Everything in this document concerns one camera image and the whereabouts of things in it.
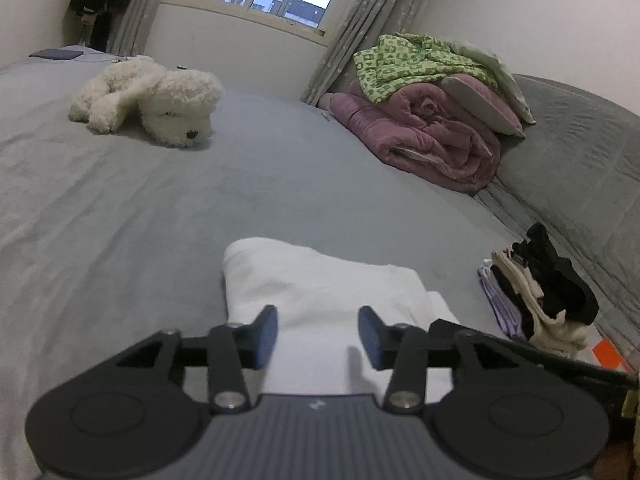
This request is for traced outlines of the white t-shirt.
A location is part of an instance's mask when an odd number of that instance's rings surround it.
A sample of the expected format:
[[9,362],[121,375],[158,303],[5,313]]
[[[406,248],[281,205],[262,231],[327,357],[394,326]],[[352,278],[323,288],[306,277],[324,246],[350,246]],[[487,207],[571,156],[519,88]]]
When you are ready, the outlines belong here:
[[230,244],[222,262],[228,320],[248,324],[263,307],[278,310],[278,336],[269,363],[247,372],[252,398],[262,393],[372,394],[383,399],[390,372],[374,370],[358,335],[358,311],[370,306],[388,325],[427,330],[454,322],[439,292],[416,271],[320,254],[270,238]]

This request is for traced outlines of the beige folded garment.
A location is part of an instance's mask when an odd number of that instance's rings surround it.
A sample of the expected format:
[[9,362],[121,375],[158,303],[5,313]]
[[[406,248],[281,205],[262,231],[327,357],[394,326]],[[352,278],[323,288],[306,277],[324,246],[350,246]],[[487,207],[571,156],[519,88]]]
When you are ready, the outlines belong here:
[[511,258],[509,249],[491,253],[490,270],[500,292],[520,314],[523,337],[532,346],[559,356],[574,356],[587,348],[588,326],[567,321],[564,310],[544,312],[544,292],[532,272]]

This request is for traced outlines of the lavender folded garment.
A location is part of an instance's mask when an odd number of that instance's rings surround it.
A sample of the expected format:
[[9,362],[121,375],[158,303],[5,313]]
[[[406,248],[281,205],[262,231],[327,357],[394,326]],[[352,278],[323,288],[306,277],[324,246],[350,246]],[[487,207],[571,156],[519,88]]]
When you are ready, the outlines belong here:
[[480,265],[477,274],[500,330],[511,339],[524,340],[521,313],[501,290],[488,259]]

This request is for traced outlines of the orange card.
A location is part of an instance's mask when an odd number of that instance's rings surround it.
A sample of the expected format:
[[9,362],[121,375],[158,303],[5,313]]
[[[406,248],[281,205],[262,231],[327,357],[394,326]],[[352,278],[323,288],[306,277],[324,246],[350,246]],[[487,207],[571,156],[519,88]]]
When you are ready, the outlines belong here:
[[620,355],[611,341],[605,338],[599,339],[591,348],[590,352],[594,362],[606,370],[630,373],[631,368]]

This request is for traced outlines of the black folded garment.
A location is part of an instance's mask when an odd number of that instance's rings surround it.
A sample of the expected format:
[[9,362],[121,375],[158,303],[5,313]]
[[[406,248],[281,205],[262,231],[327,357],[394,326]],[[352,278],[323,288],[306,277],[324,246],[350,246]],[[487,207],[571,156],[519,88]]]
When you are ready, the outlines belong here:
[[561,312],[570,322],[591,325],[599,312],[596,295],[578,275],[569,258],[561,257],[551,243],[545,226],[534,223],[526,239],[513,243],[511,254],[523,263],[544,296],[541,307],[549,318]]

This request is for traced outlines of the pink quilt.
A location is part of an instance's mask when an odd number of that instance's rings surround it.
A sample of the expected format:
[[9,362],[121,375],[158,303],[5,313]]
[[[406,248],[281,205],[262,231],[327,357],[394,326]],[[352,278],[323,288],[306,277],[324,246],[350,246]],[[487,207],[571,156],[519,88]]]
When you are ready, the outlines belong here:
[[378,160],[442,188],[473,194],[497,172],[495,133],[434,84],[409,84],[374,104],[354,82],[319,106]]

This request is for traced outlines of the grey quilted mat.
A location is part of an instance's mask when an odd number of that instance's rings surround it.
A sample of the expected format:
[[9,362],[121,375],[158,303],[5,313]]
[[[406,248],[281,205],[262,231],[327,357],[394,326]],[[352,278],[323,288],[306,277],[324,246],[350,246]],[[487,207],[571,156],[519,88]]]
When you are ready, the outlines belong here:
[[549,79],[516,78],[536,119],[503,141],[476,199],[518,235],[542,223],[598,297],[597,328],[639,366],[639,117]]

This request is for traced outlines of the white plush dog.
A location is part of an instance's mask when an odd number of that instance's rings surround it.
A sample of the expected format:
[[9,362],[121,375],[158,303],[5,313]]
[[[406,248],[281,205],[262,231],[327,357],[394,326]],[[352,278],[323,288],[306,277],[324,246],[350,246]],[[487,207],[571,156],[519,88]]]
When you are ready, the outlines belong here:
[[212,136],[212,114],[223,97],[224,87],[212,73],[168,70],[138,55],[121,58],[89,79],[74,95],[68,119],[111,134],[136,115],[152,141],[193,148]]

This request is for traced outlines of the pink white pillow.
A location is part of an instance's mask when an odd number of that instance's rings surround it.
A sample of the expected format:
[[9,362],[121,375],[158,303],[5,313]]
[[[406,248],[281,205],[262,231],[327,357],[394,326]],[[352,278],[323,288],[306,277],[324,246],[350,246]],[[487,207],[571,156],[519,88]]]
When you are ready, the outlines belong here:
[[465,74],[442,78],[439,87],[493,132],[524,138],[524,129],[511,107],[478,79]]

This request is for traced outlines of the green patterned blanket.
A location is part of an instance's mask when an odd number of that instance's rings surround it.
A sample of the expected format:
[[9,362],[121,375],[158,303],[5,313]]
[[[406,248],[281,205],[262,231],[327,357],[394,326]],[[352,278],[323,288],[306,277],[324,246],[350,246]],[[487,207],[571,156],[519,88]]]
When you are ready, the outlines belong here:
[[498,82],[488,68],[454,53],[442,40],[426,35],[381,35],[375,46],[352,56],[360,88],[373,104],[387,100],[409,84],[437,84],[449,75],[465,74],[495,92]]

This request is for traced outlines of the pale green pillow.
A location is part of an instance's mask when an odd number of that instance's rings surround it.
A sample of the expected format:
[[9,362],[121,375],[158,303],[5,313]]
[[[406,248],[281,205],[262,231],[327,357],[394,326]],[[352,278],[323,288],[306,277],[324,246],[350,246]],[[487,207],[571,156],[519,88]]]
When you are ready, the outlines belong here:
[[506,98],[506,102],[515,114],[518,115],[527,125],[535,125],[536,120],[532,110],[526,102],[525,96],[516,82],[511,71],[502,62],[494,52],[484,50],[480,47],[469,44],[465,41],[445,39],[444,44],[450,47],[450,50],[458,55],[466,56],[471,60],[483,65],[497,81],[498,88]]

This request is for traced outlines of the left grey curtain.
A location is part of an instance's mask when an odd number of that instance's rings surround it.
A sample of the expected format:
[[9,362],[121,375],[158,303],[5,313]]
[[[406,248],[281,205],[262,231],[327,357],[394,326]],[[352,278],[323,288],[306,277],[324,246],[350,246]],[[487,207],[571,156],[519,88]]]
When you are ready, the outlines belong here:
[[144,52],[162,0],[128,0],[124,13],[115,18],[106,50],[120,56]]

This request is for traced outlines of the grey curtain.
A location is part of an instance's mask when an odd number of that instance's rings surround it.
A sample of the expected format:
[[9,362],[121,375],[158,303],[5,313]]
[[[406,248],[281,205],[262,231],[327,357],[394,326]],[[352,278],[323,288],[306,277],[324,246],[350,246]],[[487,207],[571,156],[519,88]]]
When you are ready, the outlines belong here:
[[427,0],[355,0],[338,21],[300,100],[315,106],[326,92],[345,90],[356,78],[352,56],[373,47],[379,36],[411,30],[426,3]]
[[144,52],[162,0],[128,0],[124,13],[115,18],[106,50],[120,56]]

